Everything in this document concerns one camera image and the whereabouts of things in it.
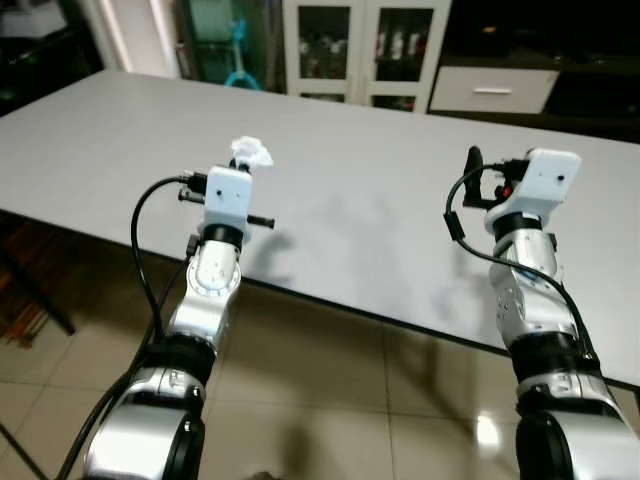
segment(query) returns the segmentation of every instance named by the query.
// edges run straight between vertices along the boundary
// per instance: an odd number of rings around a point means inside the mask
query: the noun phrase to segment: glass cabinet door
[[[362,0],[283,2],[290,95],[352,101],[352,79],[359,67],[362,5]]]
[[[449,0],[368,0],[362,103],[394,110],[426,109]]]

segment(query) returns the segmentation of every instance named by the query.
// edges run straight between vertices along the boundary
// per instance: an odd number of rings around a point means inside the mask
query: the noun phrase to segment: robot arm
[[[204,203],[200,240],[186,273],[187,291],[162,340],[147,347],[96,432],[85,459],[87,480],[198,476],[205,386],[240,285],[238,261],[247,223],[273,226],[273,220],[248,215],[251,162],[243,158],[241,152],[229,167],[215,166],[206,176],[191,174],[189,187],[181,191],[179,198]]]
[[[485,228],[496,240],[489,278],[518,379],[523,480],[640,478],[640,441],[604,383],[579,312],[561,286],[555,237],[542,230],[580,162],[573,153],[534,149],[524,160],[483,166],[472,147],[465,168],[464,205],[488,210]],[[481,198],[483,169],[504,175],[495,200]],[[445,218],[453,239],[474,253],[462,241],[455,212]]]

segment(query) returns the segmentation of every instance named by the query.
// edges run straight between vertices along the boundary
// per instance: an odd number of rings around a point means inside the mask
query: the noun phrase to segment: drawer handle
[[[513,93],[513,90],[510,88],[476,87],[473,89],[473,93],[486,93],[489,95],[511,95],[511,93]]]

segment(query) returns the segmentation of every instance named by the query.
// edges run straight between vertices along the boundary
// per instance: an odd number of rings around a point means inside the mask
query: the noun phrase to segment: white table
[[[277,224],[254,230],[247,277],[490,347],[502,342],[489,266],[451,242],[446,194],[472,144],[485,161],[577,152],[550,227],[605,375],[640,385],[637,145],[103,72],[0,119],[0,209],[127,244],[147,186],[226,163],[240,135],[276,163],[255,174],[252,213]],[[143,247],[182,258],[200,215],[167,188],[143,212]],[[462,215],[490,250],[482,218]]]

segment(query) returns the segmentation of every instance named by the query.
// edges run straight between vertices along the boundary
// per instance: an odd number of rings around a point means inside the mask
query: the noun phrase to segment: white tissue
[[[249,168],[273,165],[269,150],[253,137],[240,137],[231,142],[231,155],[238,165],[247,165]]]

